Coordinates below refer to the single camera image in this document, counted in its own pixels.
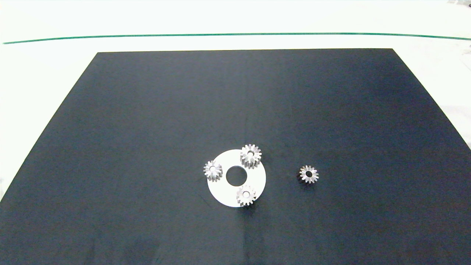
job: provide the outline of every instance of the black mat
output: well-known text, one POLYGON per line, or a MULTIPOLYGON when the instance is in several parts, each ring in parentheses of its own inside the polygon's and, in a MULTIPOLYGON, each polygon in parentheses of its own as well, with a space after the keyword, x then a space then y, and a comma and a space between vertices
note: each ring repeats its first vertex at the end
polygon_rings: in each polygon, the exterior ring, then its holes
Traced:
POLYGON ((469 264, 470 181, 393 50, 98 53, 0 203, 0 264, 469 264), (267 184, 230 208, 203 166, 248 143, 267 184))

